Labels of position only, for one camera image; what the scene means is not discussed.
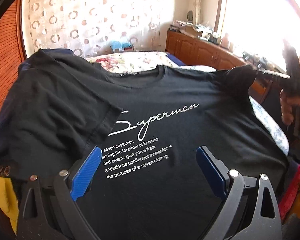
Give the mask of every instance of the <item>hand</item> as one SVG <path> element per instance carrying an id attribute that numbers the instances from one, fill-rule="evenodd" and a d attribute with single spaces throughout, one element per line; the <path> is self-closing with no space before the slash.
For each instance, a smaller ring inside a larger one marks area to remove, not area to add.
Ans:
<path id="1" fill-rule="evenodd" d="M 280 93 L 281 118 L 285 125 L 290 125 L 293 122 L 292 107 L 300 106 L 300 97 L 287 97 L 284 90 Z"/>

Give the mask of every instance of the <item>blue textured pad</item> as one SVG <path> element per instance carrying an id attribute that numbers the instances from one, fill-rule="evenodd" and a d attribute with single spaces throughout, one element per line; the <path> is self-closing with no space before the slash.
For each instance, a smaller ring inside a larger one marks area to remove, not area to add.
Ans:
<path id="1" fill-rule="evenodd" d="M 227 196 L 226 192 L 226 180 L 221 173 L 215 167 L 209 156 L 202 148 L 197 149 L 197 163 L 199 164 L 204 176 L 206 177 L 214 195 L 216 197 L 225 200 Z"/>
<path id="2" fill-rule="evenodd" d="M 76 201 L 78 197 L 82 197 L 86 192 L 89 183 L 101 162 L 101 157 L 101 150 L 96 146 L 74 176 L 70 191 L 70 195 L 74 201 Z"/>

